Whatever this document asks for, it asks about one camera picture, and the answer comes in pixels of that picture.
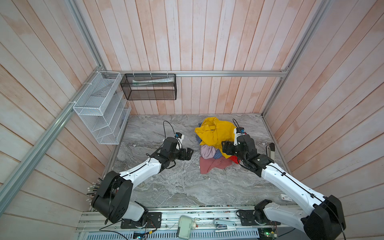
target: white mesh shelf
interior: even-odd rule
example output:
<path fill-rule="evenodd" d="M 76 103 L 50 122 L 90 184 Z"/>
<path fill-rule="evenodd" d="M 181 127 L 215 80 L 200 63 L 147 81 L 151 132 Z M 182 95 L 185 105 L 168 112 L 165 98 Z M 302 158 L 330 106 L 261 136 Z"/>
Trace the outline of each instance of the white mesh shelf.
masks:
<path fill-rule="evenodd" d="M 121 75 L 118 72 L 99 72 L 73 109 L 78 115 L 102 116 L 120 82 Z"/>
<path fill-rule="evenodd" d="M 120 73 L 99 72 L 73 107 L 99 144 L 119 144 L 127 123 L 131 106 L 114 94 L 120 81 Z"/>

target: yellow garment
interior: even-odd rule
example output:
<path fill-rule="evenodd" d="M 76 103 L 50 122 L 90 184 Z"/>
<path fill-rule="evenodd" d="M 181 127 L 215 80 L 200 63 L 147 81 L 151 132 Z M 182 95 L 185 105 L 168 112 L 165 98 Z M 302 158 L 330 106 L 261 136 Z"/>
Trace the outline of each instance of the yellow garment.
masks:
<path fill-rule="evenodd" d="M 201 124 L 201 127 L 195 128 L 195 133 L 201 138 L 200 145 L 214 146 L 219 149 L 225 158 L 230 155 L 223 153 L 222 141 L 234 141 L 235 134 L 233 130 L 235 125 L 231 122 L 220 121 L 216 117 L 206 118 Z"/>

